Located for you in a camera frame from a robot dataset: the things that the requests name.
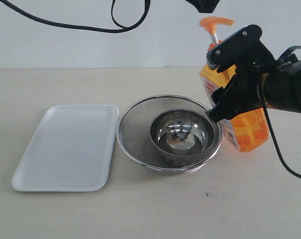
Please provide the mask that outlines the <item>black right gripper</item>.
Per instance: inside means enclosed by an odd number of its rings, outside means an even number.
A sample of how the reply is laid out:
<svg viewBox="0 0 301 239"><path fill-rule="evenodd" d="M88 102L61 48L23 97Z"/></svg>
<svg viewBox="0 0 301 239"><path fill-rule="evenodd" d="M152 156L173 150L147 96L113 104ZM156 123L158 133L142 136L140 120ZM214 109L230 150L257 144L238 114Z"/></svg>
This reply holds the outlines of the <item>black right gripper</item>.
<svg viewBox="0 0 301 239"><path fill-rule="evenodd" d="M186 0L199 13L213 13L219 0ZM270 50L261 42L260 26L248 25L208 51L219 65L218 73L235 66L235 74L225 87L211 95L214 106L206 113L213 122L231 120L236 116L263 108L259 93L261 75L279 65Z"/></svg>

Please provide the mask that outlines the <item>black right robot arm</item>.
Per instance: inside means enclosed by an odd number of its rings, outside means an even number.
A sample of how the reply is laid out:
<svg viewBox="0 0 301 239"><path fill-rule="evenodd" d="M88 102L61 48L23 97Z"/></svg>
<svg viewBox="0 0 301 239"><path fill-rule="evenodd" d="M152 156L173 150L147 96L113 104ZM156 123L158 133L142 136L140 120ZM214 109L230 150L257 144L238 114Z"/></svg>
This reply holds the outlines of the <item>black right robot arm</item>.
<svg viewBox="0 0 301 239"><path fill-rule="evenodd" d="M211 98L207 112L214 121L231 120L262 107L301 113L301 46L291 46L275 59L261 42L262 29L244 27L206 54L210 69L235 73Z"/></svg>

